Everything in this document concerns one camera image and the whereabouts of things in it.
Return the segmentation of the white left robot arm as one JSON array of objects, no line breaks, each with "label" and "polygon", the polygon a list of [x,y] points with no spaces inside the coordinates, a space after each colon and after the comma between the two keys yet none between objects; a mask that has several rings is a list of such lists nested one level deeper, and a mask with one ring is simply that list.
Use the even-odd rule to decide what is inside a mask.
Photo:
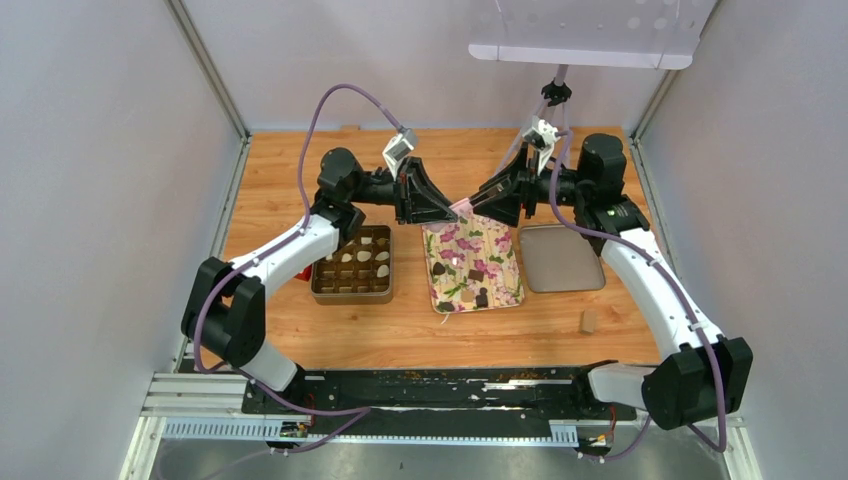
[{"label": "white left robot arm", "polygon": [[266,304],[276,291],[355,237],[365,220],[360,204],[392,206],[399,224],[458,219],[418,157],[402,159],[396,174],[366,171],[337,147],[320,166],[314,202],[294,227],[229,262],[210,257],[200,264],[180,326],[194,345],[268,386],[268,400],[283,413],[298,411],[307,389],[295,379],[300,366],[266,338]]}]

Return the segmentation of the floral patterned tray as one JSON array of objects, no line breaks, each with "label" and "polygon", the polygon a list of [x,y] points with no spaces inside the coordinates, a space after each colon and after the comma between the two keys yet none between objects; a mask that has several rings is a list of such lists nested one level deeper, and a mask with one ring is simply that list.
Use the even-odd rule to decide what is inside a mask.
[{"label": "floral patterned tray", "polygon": [[[443,315],[517,307],[525,299],[512,230],[494,220],[472,215],[449,224],[422,228],[430,300]],[[446,273],[433,276],[434,263]],[[484,273],[482,282],[470,280],[470,270]],[[489,307],[475,309],[475,296],[488,289]]]}]

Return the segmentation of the pink silicone tongs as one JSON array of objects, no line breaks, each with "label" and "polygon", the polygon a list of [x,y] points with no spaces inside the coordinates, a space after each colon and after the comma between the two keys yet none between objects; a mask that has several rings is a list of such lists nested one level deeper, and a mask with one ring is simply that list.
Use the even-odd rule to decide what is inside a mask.
[{"label": "pink silicone tongs", "polygon": [[474,215],[476,217],[491,220],[492,219],[491,216],[489,216],[486,213],[479,212],[479,207],[481,205],[484,205],[485,203],[486,203],[486,200],[483,199],[483,198],[466,197],[466,198],[463,198],[463,199],[455,202],[451,206],[451,210],[456,214],[456,216],[458,218],[466,218],[466,217],[470,218],[472,215]]}]

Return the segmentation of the brown rectangular chocolate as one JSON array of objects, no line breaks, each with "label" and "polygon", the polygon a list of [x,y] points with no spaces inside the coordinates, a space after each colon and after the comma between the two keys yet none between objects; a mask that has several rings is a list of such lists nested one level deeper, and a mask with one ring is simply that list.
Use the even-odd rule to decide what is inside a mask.
[{"label": "brown rectangular chocolate", "polygon": [[469,271],[468,278],[473,281],[482,282],[485,278],[485,275],[479,270],[472,269]]}]

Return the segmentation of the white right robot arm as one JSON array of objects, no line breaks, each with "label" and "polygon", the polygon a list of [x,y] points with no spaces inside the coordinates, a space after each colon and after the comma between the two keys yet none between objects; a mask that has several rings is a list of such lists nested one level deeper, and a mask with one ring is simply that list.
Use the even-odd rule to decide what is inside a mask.
[{"label": "white right robot arm", "polygon": [[572,230],[619,277],[661,357],[656,367],[606,361],[585,368],[570,392],[573,408],[592,418],[610,403],[627,405],[647,412],[664,430],[725,421],[741,407],[752,349],[742,337],[727,337],[671,272],[647,217],[623,191],[623,143],[591,134],[576,169],[556,171],[547,168],[538,150],[543,144],[523,143],[509,165],[471,197],[474,213],[515,227],[541,202],[554,212],[572,208]]}]

